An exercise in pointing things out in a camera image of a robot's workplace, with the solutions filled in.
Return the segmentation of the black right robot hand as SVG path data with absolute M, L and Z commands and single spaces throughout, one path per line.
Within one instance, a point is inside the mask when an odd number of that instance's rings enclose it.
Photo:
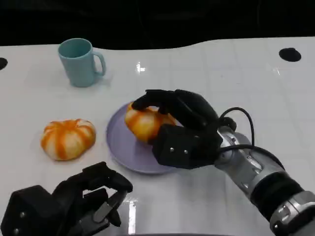
M 217 132 L 219 116 L 200 94 L 181 89 L 148 89 L 132 104 L 132 108 L 140 111 L 150 106 L 170 114 L 184 127 L 200 131 L 207 146 L 215 149 L 221 146 L 222 138 Z

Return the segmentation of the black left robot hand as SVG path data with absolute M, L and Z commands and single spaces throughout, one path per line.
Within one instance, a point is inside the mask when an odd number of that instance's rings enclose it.
M 105 162 L 86 167 L 62 181 L 52 193 L 64 219 L 59 236 L 93 236 L 110 225 L 121 226 L 118 208 L 133 191 L 131 182 Z

